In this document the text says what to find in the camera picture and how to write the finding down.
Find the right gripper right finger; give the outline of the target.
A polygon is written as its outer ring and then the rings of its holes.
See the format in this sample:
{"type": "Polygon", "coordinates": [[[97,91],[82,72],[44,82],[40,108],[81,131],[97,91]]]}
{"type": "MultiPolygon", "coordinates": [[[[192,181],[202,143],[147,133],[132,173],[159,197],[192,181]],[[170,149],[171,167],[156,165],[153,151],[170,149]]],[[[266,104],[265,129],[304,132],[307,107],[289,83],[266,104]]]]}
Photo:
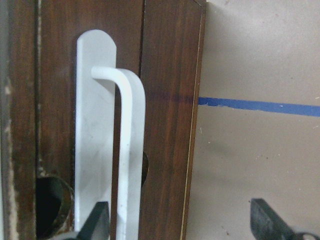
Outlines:
{"type": "Polygon", "coordinates": [[[296,233],[262,198],[250,200],[250,229],[256,240],[297,240],[296,233]]]}

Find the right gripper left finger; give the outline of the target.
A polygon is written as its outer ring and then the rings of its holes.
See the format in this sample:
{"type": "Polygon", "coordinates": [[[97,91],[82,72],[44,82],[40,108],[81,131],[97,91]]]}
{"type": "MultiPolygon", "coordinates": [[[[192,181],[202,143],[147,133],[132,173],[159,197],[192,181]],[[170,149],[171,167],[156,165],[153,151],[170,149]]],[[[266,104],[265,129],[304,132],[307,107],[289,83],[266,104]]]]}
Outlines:
{"type": "Polygon", "coordinates": [[[108,240],[110,236],[109,203],[97,202],[86,219],[77,240],[108,240]]]}

